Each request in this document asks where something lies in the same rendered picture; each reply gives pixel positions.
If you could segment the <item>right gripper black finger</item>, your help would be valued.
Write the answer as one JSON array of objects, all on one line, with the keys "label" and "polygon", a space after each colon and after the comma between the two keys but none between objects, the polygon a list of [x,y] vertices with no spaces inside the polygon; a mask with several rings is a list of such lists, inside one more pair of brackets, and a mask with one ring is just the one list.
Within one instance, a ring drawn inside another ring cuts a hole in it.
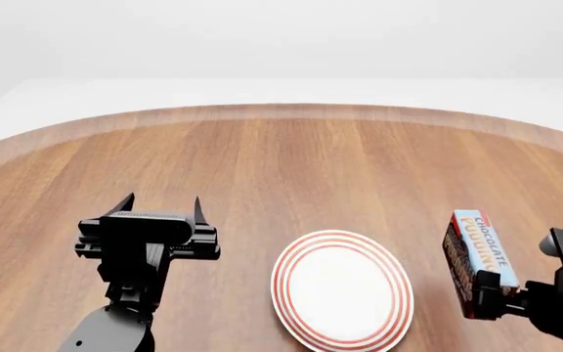
[{"label": "right gripper black finger", "polygon": [[479,271],[472,288],[471,319],[495,321],[505,315],[528,318],[527,291],[505,294],[500,286],[500,274]]}]

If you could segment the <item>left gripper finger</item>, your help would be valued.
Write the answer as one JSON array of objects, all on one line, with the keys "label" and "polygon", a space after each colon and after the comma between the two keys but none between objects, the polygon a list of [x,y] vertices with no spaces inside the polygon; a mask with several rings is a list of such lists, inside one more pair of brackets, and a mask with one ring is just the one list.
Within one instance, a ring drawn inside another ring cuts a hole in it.
[{"label": "left gripper finger", "polygon": [[217,229],[214,226],[210,225],[206,221],[203,215],[199,197],[195,198],[194,220],[195,220],[195,231],[194,231],[195,236],[217,237]]},{"label": "left gripper finger", "polygon": [[115,207],[109,210],[102,216],[98,216],[91,219],[83,219],[78,223],[78,230],[80,232],[79,237],[98,237],[98,232],[100,231],[101,219],[106,216],[111,216],[112,213],[117,213],[119,211],[131,211],[133,209],[135,201],[134,193],[130,193],[122,201],[120,201]]}]

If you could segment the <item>white plate with red rings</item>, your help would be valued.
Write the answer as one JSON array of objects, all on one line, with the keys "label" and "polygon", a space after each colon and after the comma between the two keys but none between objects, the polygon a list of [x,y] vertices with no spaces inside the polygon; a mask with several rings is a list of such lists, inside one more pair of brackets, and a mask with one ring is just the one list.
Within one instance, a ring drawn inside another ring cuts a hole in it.
[{"label": "white plate with red rings", "polygon": [[391,352],[414,310],[397,258],[349,231],[317,231],[288,245],[273,267],[270,293],[281,324],[314,352]]}]

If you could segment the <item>chocolate pudding box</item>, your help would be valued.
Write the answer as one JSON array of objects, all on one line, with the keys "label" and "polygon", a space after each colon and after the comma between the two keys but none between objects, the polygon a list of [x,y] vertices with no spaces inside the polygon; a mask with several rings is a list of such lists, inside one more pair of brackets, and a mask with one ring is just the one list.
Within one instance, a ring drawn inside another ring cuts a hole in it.
[{"label": "chocolate pudding box", "polygon": [[500,286],[505,294],[519,289],[520,282],[506,251],[489,217],[483,211],[455,210],[442,248],[466,319],[471,319],[472,316],[472,288],[477,272],[500,274]]}]

